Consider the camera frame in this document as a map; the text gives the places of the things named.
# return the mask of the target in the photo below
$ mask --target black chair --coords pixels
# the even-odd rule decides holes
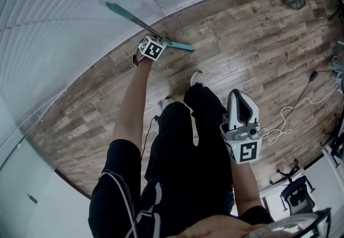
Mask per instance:
[[[289,185],[281,193],[281,200],[284,206],[284,210],[286,210],[284,201],[287,203],[290,215],[312,212],[313,208],[315,207],[314,201],[308,194],[306,183],[310,187],[311,193],[315,190],[315,188],[312,187],[307,177],[302,176],[295,181],[291,179],[291,176],[297,170],[299,170],[297,159],[295,159],[295,165],[289,173],[285,174],[279,169],[277,170],[277,173],[281,174],[284,177],[283,179],[287,179],[289,181]]]
[[[306,176],[290,183],[281,193],[281,197],[289,206],[290,215],[312,212],[315,203],[308,194]]]

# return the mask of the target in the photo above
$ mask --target handle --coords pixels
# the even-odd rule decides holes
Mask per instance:
[[[116,4],[116,3],[109,3],[106,2],[105,5],[114,13],[120,15],[121,17],[124,17],[128,20],[133,20],[134,15],[132,13],[130,13],[129,11],[127,11],[126,9],[124,9],[123,7],[121,7],[120,5]]]

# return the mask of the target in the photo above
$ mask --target black cable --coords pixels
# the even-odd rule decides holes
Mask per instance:
[[[155,119],[155,117],[150,121],[149,129],[148,129],[148,132],[147,132],[147,135],[146,135],[146,138],[145,138],[144,149],[143,149],[142,154],[141,154],[141,161],[142,161],[142,158],[143,158],[143,156],[144,156],[145,149],[146,149],[147,137],[148,137],[149,131],[150,131],[151,128],[152,128],[152,122],[153,122],[153,120]]]
[[[327,70],[327,71],[317,71],[317,72],[344,72],[343,70]]]
[[[288,113],[288,115],[286,115],[286,117],[284,117],[284,120],[287,119],[287,117],[288,117],[288,116],[291,114],[291,112],[294,110],[294,107],[299,103],[299,101],[300,101],[302,95],[305,93],[305,91],[307,90],[307,88],[308,88],[308,86],[310,85],[310,83],[311,83],[311,80],[308,81],[308,83],[307,83],[305,89],[302,91],[301,95],[299,96],[299,98],[297,99],[295,105],[293,106],[293,109],[290,110],[290,112]],[[281,126],[281,124],[283,124],[283,123],[284,123],[284,121],[282,121],[275,129],[278,129],[278,128]]]

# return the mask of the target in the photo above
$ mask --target black pants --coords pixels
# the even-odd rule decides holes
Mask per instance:
[[[183,186],[200,200],[217,202],[209,202],[211,206],[231,208],[231,160],[219,128],[226,109],[201,84],[188,90],[184,102],[195,117],[198,146],[193,143],[189,108],[178,102],[169,104],[159,117],[159,134],[152,144],[145,179]]]

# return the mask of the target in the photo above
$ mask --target cord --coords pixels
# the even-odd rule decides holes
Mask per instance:
[[[138,238],[139,236],[138,236],[138,232],[137,232],[137,229],[136,229],[136,222],[133,219],[132,212],[131,212],[131,210],[129,208],[129,204],[128,204],[127,198],[125,197],[125,194],[124,194],[124,191],[123,191],[122,187],[120,186],[120,184],[117,181],[117,179],[115,177],[113,177],[113,175],[111,173],[104,172],[104,173],[101,174],[101,177],[104,176],[104,175],[109,175],[116,182],[116,184],[118,185],[120,193],[123,196],[124,203],[125,203],[125,206],[127,208],[128,214],[129,214],[129,219],[130,219],[131,226],[133,228],[134,237]]]
[[[284,126],[285,126],[285,124],[286,124],[286,121],[285,121],[286,117],[283,117],[283,114],[282,114],[282,112],[284,111],[284,109],[292,108],[292,110],[294,110],[295,108],[299,107],[299,106],[301,105],[301,103],[302,103],[304,100],[306,100],[306,99],[307,99],[311,104],[319,104],[319,103],[321,103],[327,96],[329,96],[329,95],[332,93],[332,91],[335,90],[335,89],[337,89],[337,86],[336,86],[335,88],[331,89],[331,91],[328,92],[328,93],[322,98],[322,100],[320,100],[320,101],[318,101],[318,102],[312,102],[309,98],[304,98],[299,104],[297,104],[297,105],[294,106],[294,107],[292,107],[292,106],[286,106],[286,107],[282,108],[282,109],[281,109],[281,112],[280,112],[280,113],[281,113],[281,117],[283,118],[283,126],[282,126],[282,128],[281,128],[281,129],[275,128],[275,129],[273,129],[273,130],[270,131],[270,130],[268,130],[266,127],[264,127],[264,128],[262,128],[262,129],[259,130],[259,133],[262,132],[263,130],[267,130],[268,132],[265,133],[264,135],[262,135],[261,138],[262,138],[262,139],[266,139],[273,131],[279,131],[279,134],[278,134],[277,136],[273,137],[273,138],[269,141],[269,145],[273,145],[273,144],[278,140],[278,138],[279,138],[282,134],[289,134],[289,133],[291,132],[291,129],[290,129],[290,128],[287,129],[286,131],[282,131],[283,128],[284,128]]]
[[[142,161],[142,158],[144,157],[144,152],[145,152],[145,149],[146,149],[147,137],[148,137],[149,131],[150,131],[150,130],[151,130],[151,128],[152,128],[152,122],[153,122],[153,120],[157,121],[157,120],[158,120],[158,118],[159,118],[159,116],[154,116],[154,118],[153,118],[153,119],[151,119],[151,121],[150,121],[150,124],[149,124],[149,129],[148,129],[148,132],[147,132],[147,134],[146,134],[146,138],[145,138],[144,149],[143,149],[143,151],[142,151],[142,153],[141,153],[141,161]]]
[[[343,70],[322,70],[322,71],[317,71],[318,73],[319,72],[344,72]]]
[[[299,98],[298,98],[297,101],[295,102],[294,106],[298,104],[298,102],[300,101],[302,95],[303,95],[303,94],[305,93],[305,91],[307,90],[307,88],[308,88],[308,86],[310,85],[310,83],[311,83],[311,80],[308,81],[308,83],[307,83],[305,89],[302,91],[301,95],[299,96]],[[285,122],[286,118],[291,114],[291,112],[292,112],[293,110],[294,110],[294,108],[288,113],[288,115],[286,115],[285,118],[283,118],[284,122]],[[283,122],[281,122],[276,128],[274,128],[274,130],[278,129],[278,128],[281,126],[281,124],[283,124]]]

